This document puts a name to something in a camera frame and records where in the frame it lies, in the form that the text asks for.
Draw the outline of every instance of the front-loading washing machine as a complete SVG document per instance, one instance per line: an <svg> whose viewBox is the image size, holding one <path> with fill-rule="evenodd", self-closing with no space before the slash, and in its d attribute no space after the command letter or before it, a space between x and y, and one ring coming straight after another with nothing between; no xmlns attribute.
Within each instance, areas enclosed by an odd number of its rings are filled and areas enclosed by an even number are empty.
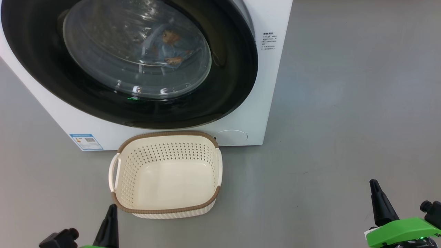
<svg viewBox="0 0 441 248"><path fill-rule="evenodd" d="M0 55L82 150L261 145L292 0L0 0Z"/></svg>

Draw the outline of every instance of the basket handle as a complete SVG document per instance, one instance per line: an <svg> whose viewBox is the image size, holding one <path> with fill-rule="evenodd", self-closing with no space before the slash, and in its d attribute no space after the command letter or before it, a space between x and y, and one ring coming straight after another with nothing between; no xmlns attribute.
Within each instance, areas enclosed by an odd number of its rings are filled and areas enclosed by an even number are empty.
<svg viewBox="0 0 441 248"><path fill-rule="evenodd" d="M113 158L112 161L110 162L110 167L109 167L109 188L111 192L115 192L115 188L116 185L118 183L118 177L120 175L120 164L121 164L121 159L119 158L120 153L117 153ZM116 165L116 161L118 160L118 169L116 171L116 183L113 183L113 172L115 170L115 165Z"/></svg>

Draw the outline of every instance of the basket bottom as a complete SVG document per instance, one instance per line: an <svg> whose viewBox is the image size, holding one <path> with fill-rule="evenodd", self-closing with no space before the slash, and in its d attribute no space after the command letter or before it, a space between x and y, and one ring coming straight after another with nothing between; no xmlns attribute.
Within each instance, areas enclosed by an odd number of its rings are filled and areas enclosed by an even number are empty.
<svg viewBox="0 0 441 248"><path fill-rule="evenodd" d="M207 202L216 190L214 172L203 161L148 164L138 173L134 208L163 210Z"/></svg>

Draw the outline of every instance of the floor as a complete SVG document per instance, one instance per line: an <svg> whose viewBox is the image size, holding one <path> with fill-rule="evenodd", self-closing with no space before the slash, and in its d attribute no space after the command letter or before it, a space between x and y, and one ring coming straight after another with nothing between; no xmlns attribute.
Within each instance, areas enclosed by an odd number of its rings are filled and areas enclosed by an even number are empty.
<svg viewBox="0 0 441 248"><path fill-rule="evenodd" d="M295 0L265 143L222 148L206 215L119 212L120 247L367 247L368 181L401 218L441 200L441 2ZM0 240L91 244L114 152L81 152L0 63Z"/></svg>

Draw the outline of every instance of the beige basket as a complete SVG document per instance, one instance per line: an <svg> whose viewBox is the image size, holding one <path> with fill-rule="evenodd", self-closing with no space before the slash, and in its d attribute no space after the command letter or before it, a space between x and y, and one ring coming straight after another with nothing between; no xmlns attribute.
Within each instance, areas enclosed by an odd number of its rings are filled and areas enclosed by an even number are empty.
<svg viewBox="0 0 441 248"><path fill-rule="evenodd" d="M221 151L216 140L203 132L135 136L122 144L109 168L113 201L141 218L205 214L213 207L221 182Z"/></svg>

